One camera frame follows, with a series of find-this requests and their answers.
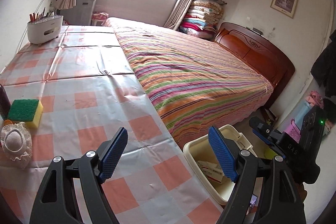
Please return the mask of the green yellow sponge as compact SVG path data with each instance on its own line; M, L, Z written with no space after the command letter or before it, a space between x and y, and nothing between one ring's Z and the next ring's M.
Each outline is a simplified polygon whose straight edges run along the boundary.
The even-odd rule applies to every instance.
M12 122L24 122L28 128L37 129L41 121L43 105L37 99L14 100L7 119Z

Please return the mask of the orange yellow wrapper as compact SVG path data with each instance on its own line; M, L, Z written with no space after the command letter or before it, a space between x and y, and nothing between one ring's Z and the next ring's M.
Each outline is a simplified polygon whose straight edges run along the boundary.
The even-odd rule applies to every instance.
M13 124L13 122L9 119L6 119L3 121L3 126L7 126L7 125L10 125L10 124Z

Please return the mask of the brown medicine bottle white cap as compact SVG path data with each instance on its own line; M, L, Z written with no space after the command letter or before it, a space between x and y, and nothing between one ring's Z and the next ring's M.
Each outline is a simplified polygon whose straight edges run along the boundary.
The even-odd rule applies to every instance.
M11 108L11 103L3 85L0 85L0 113L3 120L7 119Z

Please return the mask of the cream plastic trash bin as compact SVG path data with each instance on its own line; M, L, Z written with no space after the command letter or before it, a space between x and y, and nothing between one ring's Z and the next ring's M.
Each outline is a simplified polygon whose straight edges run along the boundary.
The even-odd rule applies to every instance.
M224 125L219 131L225 138L233 140L240 149L246 149L253 155L256 154L249 140L232 125ZM183 147L183 154L191 169L214 200L220 205L226 205L235 184L225 176L222 177L221 181L213 180L207 177L201 169L201 161L218 164L217 158L209 144L208 136L205 135L186 143Z

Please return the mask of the paper box in bin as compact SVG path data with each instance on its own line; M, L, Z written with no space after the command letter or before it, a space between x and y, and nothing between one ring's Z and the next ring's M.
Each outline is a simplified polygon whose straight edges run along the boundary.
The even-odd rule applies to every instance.
M222 183L224 172L219 164L208 161L197 161L197 165L208 179L219 184Z

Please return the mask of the red wooden headboard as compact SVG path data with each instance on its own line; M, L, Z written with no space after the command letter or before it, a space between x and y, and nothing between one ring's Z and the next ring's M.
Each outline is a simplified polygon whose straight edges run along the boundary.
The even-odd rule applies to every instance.
M285 89L295 67L269 40L238 24L221 24L214 41L266 78L273 87L265 108L270 108Z

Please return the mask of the pink checkered tablecloth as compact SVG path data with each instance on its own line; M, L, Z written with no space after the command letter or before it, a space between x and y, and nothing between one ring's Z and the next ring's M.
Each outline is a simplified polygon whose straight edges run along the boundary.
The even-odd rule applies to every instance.
M57 39L24 46L1 72L10 100L44 107L25 169L1 157L1 193L28 223L39 184L55 156L76 159L120 127L128 144L103 184L121 223L215 223L222 208L187 164L108 27L63 27Z

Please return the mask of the striped colourful bed sheet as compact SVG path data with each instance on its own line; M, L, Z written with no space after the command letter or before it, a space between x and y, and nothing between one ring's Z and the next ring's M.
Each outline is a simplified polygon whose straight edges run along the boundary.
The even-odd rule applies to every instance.
M125 57L179 147L210 126L236 124L263 106L273 85L219 43L109 18Z

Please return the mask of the stack of folded quilts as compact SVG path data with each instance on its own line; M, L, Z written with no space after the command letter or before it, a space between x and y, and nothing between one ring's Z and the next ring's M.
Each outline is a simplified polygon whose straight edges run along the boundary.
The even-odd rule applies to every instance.
M212 40L226 4L222 0L193 0L178 27L179 32Z

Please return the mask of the white utensil holder tub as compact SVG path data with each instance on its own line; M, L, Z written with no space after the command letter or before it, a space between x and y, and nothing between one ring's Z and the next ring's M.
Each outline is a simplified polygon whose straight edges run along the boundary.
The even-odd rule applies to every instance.
M31 44L43 44L59 36L63 23L62 15L45 17L27 23L27 37Z

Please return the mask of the grey standing air conditioner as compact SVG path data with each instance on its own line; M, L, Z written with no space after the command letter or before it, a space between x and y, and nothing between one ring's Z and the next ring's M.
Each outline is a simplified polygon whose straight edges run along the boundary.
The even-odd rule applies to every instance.
M60 14L68 25L89 26L96 0L76 0L76 6L61 10Z

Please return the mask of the framed wall picture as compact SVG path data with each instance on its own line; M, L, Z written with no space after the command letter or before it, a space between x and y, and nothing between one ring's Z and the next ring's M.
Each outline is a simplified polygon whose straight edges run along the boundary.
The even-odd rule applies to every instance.
M297 2L298 0L272 0L270 7L293 19Z

